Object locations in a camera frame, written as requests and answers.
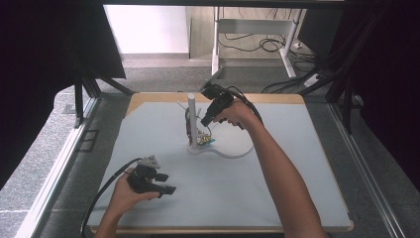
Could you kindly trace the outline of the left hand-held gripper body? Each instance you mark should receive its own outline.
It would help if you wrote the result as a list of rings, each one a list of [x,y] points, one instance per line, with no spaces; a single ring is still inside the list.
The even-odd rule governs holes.
[[[136,193],[158,192],[162,194],[162,188],[153,183],[153,179],[158,174],[158,168],[159,164],[155,156],[140,159],[127,177],[131,190]]]

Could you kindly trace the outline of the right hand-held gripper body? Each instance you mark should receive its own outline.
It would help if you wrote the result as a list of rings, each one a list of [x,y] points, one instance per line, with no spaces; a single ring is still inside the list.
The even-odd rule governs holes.
[[[212,80],[217,79],[223,70],[223,68],[218,69],[199,89],[199,92],[211,101],[205,113],[206,116],[217,116],[225,108],[228,108],[234,100],[234,95],[229,89],[212,83]]]

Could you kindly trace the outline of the white key rack stand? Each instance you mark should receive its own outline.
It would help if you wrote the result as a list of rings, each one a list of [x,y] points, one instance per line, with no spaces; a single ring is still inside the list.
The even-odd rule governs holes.
[[[228,123],[210,123],[201,125],[200,111],[196,110],[196,99],[193,93],[187,94],[187,103],[178,105],[184,109],[189,107],[192,144],[187,144],[192,155],[215,153],[225,159],[238,159],[245,156],[254,147],[252,139],[245,130]]]

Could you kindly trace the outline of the person's right hand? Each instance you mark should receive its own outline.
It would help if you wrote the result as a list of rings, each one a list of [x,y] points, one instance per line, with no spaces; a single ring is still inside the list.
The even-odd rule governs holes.
[[[213,121],[227,121],[234,126],[241,126],[248,132],[256,132],[263,127],[255,113],[240,99],[235,99],[228,108],[216,115]]]

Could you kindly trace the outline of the person's left hand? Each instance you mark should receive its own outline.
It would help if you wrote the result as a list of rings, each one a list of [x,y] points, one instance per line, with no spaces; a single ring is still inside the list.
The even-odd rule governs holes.
[[[159,193],[155,191],[146,193],[134,192],[127,182],[127,178],[133,170],[133,168],[126,169],[115,183],[112,197],[108,205],[108,211],[112,215],[121,217],[124,213],[131,210],[138,202],[154,199],[159,196]]]

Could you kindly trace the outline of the pale grey table mat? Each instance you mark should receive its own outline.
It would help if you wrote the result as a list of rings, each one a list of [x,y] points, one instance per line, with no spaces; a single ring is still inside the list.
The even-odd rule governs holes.
[[[353,222],[303,104],[260,103],[265,127],[298,168],[323,227],[349,231]],[[278,232],[282,226],[254,151],[238,159],[187,150],[184,111],[175,102],[146,102],[122,121],[110,177],[135,158],[155,156],[172,195],[138,203],[120,220],[122,233]]]

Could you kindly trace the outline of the white power strip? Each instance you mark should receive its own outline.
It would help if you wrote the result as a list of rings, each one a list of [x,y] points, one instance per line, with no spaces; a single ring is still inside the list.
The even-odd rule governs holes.
[[[322,78],[322,76],[318,73],[315,73],[314,75],[312,75],[310,78],[308,78],[305,82],[304,82],[304,86],[305,87],[310,87],[313,84],[315,84],[316,82],[318,82],[320,79]]]

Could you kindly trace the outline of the black metal stand struts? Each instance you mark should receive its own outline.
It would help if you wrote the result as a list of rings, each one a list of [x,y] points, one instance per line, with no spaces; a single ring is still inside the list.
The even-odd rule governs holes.
[[[331,84],[325,95],[326,100],[336,102],[341,95],[344,95],[342,112],[342,124],[345,129],[352,133],[350,126],[353,87],[350,79],[351,69],[360,55],[363,46],[380,17],[380,6],[356,6],[350,2],[347,8],[343,9],[309,9],[303,21],[303,27],[317,35],[320,42],[323,35],[327,35],[333,46],[339,39],[337,46],[329,50],[325,56],[319,55],[313,58],[314,67],[297,79],[290,79],[277,85],[282,87],[275,90],[278,93],[285,88],[294,88],[303,83],[304,80],[319,71],[328,71],[328,74],[317,82],[302,89],[299,95],[307,95],[327,84]],[[262,91],[267,92],[276,84],[266,86]]]
[[[126,95],[133,95],[135,91],[129,89],[123,84],[117,82],[111,77],[100,76],[100,80],[104,81],[108,85],[111,85],[115,89]],[[97,98],[101,94],[101,89],[96,82],[96,79],[89,77],[84,68],[79,65],[74,70],[74,100],[75,100],[75,128],[79,128],[85,121],[84,108],[83,108],[83,92],[91,98]]]

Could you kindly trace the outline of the black curtain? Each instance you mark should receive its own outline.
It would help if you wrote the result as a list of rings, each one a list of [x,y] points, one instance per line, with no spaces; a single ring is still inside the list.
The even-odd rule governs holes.
[[[368,127],[420,191],[420,0],[385,0],[350,80]]]
[[[81,78],[124,76],[102,0],[0,0],[0,189],[58,92]]]

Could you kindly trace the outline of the white desk frame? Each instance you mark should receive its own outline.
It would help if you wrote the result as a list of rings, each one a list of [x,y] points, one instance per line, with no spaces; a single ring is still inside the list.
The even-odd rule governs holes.
[[[247,20],[220,18],[220,8],[214,7],[214,38],[211,60],[212,73],[219,70],[219,35],[220,34],[254,34],[286,36],[285,46],[280,48],[283,65],[289,78],[295,78],[296,73],[289,59],[295,33],[299,26],[302,9],[295,11],[292,20]]]

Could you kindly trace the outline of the aluminium frame rail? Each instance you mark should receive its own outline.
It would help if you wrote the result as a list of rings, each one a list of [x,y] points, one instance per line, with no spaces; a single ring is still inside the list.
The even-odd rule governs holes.
[[[378,214],[384,224],[387,233],[390,235],[390,238],[399,238],[399,230],[395,229],[394,219],[392,210],[389,207],[389,204],[384,197],[381,189],[379,188],[376,179],[374,178],[368,164],[365,160],[365,157],[362,154],[358,144],[356,143],[355,138],[347,131],[344,125],[341,122],[342,116],[339,112],[339,109],[334,104],[328,105],[329,111],[332,114],[333,120],[338,126],[344,142],[348,147],[351,157],[358,169],[359,175],[364,181],[365,186],[367,187],[368,194],[372,199],[372,202],[378,211]]]
[[[76,145],[82,137],[86,125],[89,123],[89,117],[98,103],[99,101],[97,99],[87,99],[86,103],[82,105],[82,116],[85,117],[84,121],[79,126],[75,126],[76,120],[74,120],[70,128],[66,130],[65,140],[14,238],[33,238],[49,206],[53,193],[59,184],[60,178],[75,151]]]

